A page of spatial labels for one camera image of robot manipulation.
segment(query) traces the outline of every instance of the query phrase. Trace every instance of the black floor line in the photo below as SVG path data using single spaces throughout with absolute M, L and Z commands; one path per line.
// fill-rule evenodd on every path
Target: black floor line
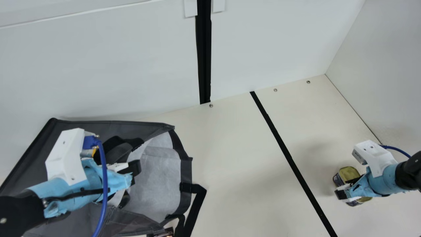
M 307 197 L 309 198 L 310 202 L 312 203 L 314 209 L 316 210 L 320 220 L 323 222 L 323 225 L 325 225 L 326 230 L 328 231 L 329 235 L 331 237 L 337 237 L 335 230 L 330 225 L 329 220 L 323 213 L 322 208 L 320 207 L 319 203 L 317 202 L 316 198 L 314 197 L 312 191 L 310 190 L 309 186 L 307 185 L 306 181 L 303 178 L 303 175 L 301 175 L 300 170 L 298 169 L 297 165 L 295 164 L 294 160 L 292 159 L 291 154 L 289 153 L 287 147 L 285 146 L 285 143 L 282 141 L 281 136 L 279 135 L 278 131 L 275 128 L 275 125 L 272 123 L 272 120 L 270 119 L 269 115 L 266 113 L 262 103 L 260 102 L 259 98 L 257 97 L 255 92 L 250 92 L 251 96 L 254 99 L 254 102 L 256 103 L 257 107 L 259 108 L 262 116 L 266 120 L 267 125 L 269 126 L 270 130 L 272 131 L 273 136 L 275 137 L 276 141 L 278 142 L 279 147 L 281 148 L 282 152 L 284 153 L 285 158 L 287 159 L 289 165 L 291 166 L 292 171 L 294 172 L 295 176 L 297 177 L 298 181 L 301 184 L 301 187 L 303 188 L 304 192 L 307 194 Z

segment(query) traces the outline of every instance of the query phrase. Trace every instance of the white wall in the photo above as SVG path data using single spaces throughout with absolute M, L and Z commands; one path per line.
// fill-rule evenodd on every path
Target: white wall
M 421 1 L 367 0 L 327 76 L 385 144 L 421 150 Z
M 215 100 L 324 74 L 364 0 L 227 0 L 212 14 Z
M 0 26 L 145 1 L 152 0 L 0 0 Z
M 51 117 L 131 119 L 199 103 L 183 0 L 0 28 L 0 182 Z

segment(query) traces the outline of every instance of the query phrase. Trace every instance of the black vertical strip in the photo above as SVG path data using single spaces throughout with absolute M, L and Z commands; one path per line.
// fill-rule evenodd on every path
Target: black vertical strip
M 200 103 L 211 101 L 211 0 L 197 0 L 196 47 Z
M 317 202 L 316 198 L 314 197 L 312 191 L 310 190 L 309 186 L 307 185 L 306 181 L 301 175 L 300 170 L 298 169 L 297 165 L 295 164 L 294 160 L 292 160 L 292 156 L 289 153 L 285 143 L 282 141 L 281 136 L 279 135 L 278 131 L 275 128 L 275 125 L 272 123 L 269 115 L 266 113 L 262 103 L 260 102 L 259 98 L 257 97 L 255 92 L 250 92 L 251 96 L 254 99 L 257 107 L 259 108 L 263 118 L 266 120 L 267 125 L 269 126 L 270 130 L 272 131 L 273 136 L 275 137 L 276 141 L 278 142 L 279 147 L 281 148 L 282 152 L 284 153 L 285 158 L 287 159 L 289 165 L 291 166 L 292 171 L 294 172 L 295 176 L 297 177 L 298 181 L 301 184 L 301 187 L 304 189 L 304 192 L 307 194 L 313 208 L 316 210 L 317 214 L 319 215 L 320 220 L 325 225 L 326 230 L 328 231 L 329 235 L 332 237 L 337 237 L 335 230 L 330 225 L 329 220 L 323 213 L 322 208 L 320 207 L 319 203 Z

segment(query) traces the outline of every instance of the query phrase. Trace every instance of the white bracket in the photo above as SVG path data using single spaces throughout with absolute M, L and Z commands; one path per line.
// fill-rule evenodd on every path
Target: white bracket
M 48 180 L 61 178 L 69 186 L 86 180 L 80 161 L 85 131 L 80 128 L 62 131 L 45 161 Z
M 197 0 L 184 0 L 184 16 L 197 16 Z
M 382 176 L 389 165 L 398 163 L 392 153 L 371 140 L 356 144 L 352 155 L 360 164 L 368 164 L 375 178 Z
M 212 4 L 213 13 L 225 11 L 225 0 L 213 0 Z

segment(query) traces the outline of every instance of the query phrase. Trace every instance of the black strap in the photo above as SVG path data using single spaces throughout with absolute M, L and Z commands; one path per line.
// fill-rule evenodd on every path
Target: black strap
M 176 227 L 174 237 L 190 237 L 196 224 L 200 208 L 202 207 L 203 201 L 205 200 L 207 190 L 199 184 L 180 183 L 180 191 L 196 194 L 196 197 L 190 208 L 187 220 L 185 219 L 184 215 L 177 216 L 179 223 Z
M 120 170 L 119 174 L 128 174 L 128 173 L 132 173 L 132 182 L 130 186 L 133 186 L 135 184 L 135 180 L 134 177 L 136 177 L 138 174 L 140 174 L 140 172 L 142 172 L 142 167 L 140 166 L 140 160 L 133 160 L 131 162 L 128 163 L 129 167 Z
M 113 136 L 106 140 L 102 146 L 104 147 L 107 164 L 124 163 L 130 152 L 136 150 L 144 141 L 141 138 L 122 139 L 119 136 Z M 101 163 L 99 152 L 96 152 L 93 159 L 97 164 Z

